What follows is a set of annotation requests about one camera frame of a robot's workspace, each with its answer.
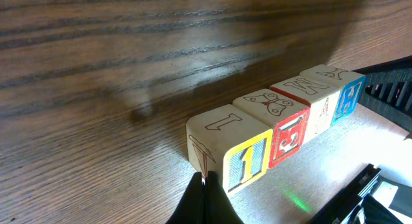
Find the red letter E block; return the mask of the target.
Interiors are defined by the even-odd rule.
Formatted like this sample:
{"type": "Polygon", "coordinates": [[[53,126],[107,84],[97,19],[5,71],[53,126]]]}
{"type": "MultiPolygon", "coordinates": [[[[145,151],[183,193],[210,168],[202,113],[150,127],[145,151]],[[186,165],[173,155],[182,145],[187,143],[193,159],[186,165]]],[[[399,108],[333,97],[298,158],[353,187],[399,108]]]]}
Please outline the red letter E block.
{"type": "Polygon", "coordinates": [[[310,107],[270,89],[243,95],[234,99],[232,104],[272,128],[270,169],[300,150],[310,107]]]}

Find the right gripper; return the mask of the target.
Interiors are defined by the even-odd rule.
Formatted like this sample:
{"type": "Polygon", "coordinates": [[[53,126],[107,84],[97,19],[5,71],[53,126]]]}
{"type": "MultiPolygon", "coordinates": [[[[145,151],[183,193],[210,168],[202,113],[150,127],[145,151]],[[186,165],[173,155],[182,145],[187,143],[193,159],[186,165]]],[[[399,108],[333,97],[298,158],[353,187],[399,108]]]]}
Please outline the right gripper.
{"type": "Polygon", "coordinates": [[[411,223],[411,187],[380,175],[367,165],[309,224],[411,223]]]}

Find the beige gnome picture block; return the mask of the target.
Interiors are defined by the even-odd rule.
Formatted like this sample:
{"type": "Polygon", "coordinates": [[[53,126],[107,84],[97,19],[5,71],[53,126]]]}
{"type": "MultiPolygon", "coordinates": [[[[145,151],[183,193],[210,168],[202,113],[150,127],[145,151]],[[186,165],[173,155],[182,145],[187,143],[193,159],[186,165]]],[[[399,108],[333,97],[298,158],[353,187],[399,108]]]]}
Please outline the beige gnome picture block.
{"type": "Polygon", "coordinates": [[[337,87],[308,77],[296,76],[275,83],[270,86],[270,89],[310,108],[304,144],[331,126],[340,96],[337,87]]]}

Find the yellow letter I block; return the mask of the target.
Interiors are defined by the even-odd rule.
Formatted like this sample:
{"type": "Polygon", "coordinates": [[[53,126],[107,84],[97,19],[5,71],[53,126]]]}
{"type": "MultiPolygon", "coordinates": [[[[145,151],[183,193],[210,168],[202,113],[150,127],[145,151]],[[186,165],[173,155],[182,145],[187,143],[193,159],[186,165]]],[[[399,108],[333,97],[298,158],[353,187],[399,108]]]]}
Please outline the yellow letter I block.
{"type": "Polygon", "coordinates": [[[233,105],[191,117],[186,132],[189,162],[204,178],[214,171],[228,196],[268,169],[272,128],[233,105]]]}

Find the beige blue-sided H block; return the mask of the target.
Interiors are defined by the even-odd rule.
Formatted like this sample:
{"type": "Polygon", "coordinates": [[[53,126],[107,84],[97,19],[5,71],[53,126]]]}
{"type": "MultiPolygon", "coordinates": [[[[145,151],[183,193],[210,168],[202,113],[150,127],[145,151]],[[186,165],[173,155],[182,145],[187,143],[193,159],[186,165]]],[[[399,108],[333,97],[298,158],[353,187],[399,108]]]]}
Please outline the beige blue-sided H block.
{"type": "Polygon", "coordinates": [[[331,123],[332,126],[355,111],[366,81],[366,76],[363,74],[324,64],[304,70],[300,72],[300,75],[325,82],[340,89],[340,96],[331,123]]]}

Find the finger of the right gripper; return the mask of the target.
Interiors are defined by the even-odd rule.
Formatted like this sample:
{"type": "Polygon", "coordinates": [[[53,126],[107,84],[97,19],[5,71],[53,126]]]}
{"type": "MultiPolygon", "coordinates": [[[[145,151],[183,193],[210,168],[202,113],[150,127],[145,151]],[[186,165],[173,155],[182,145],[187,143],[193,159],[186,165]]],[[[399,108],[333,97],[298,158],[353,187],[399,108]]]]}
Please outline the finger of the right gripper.
{"type": "Polygon", "coordinates": [[[356,72],[366,76],[359,104],[411,132],[411,57],[356,72]]]}

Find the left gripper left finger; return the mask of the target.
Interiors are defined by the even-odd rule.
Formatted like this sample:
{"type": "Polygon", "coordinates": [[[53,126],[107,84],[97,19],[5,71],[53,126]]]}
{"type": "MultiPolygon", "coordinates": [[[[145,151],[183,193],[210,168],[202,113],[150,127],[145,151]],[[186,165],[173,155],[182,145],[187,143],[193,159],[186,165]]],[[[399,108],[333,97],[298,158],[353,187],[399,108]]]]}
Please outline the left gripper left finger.
{"type": "Polygon", "coordinates": [[[178,206],[166,224],[202,224],[204,216],[202,173],[194,173],[178,206]]]}

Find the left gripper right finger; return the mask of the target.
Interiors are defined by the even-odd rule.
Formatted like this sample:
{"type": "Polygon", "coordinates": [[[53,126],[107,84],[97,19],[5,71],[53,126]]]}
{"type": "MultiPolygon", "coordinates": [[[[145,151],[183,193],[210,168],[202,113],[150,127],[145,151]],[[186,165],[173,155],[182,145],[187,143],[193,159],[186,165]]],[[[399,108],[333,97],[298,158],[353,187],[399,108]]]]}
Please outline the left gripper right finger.
{"type": "Polygon", "coordinates": [[[205,224],[243,224],[236,214],[214,171],[207,173],[204,196],[205,224]]]}

